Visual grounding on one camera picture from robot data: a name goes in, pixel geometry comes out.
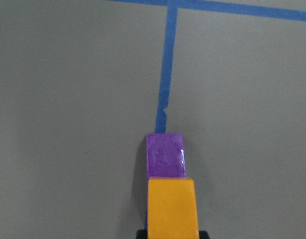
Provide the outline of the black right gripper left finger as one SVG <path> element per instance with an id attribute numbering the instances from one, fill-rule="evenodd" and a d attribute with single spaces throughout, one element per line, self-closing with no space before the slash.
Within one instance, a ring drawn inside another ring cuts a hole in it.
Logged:
<path id="1" fill-rule="evenodd" d="M 145 229 L 138 230 L 136 232 L 136 239 L 148 239 L 148 232 Z"/>

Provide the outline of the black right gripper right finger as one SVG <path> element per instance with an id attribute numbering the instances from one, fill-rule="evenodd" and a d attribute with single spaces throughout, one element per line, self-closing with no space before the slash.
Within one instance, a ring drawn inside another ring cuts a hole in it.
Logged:
<path id="1" fill-rule="evenodd" d="M 209 239 L 209 234 L 207 231 L 199 231 L 199 239 Z"/>

